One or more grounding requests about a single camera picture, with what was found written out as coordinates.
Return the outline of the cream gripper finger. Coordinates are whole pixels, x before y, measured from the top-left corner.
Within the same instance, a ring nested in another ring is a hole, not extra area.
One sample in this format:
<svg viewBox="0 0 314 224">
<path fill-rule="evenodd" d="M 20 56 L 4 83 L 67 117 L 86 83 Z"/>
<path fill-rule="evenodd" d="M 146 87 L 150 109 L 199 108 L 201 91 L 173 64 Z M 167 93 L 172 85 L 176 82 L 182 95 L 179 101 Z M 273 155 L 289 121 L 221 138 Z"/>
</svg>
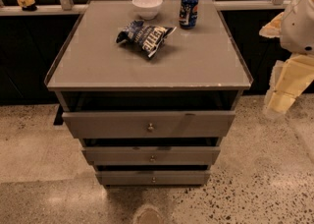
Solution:
<svg viewBox="0 0 314 224">
<path fill-rule="evenodd" d="M 284 13 L 279 13 L 267 25 L 259 30 L 259 34 L 267 38 L 279 38 L 281 35 L 281 24 Z"/>
<path fill-rule="evenodd" d="M 297 97 L 314 81 L 314 56 L 292 53 L 272 69 L 264 104 L 265 114 L 286 114 Z"/>
</svg>

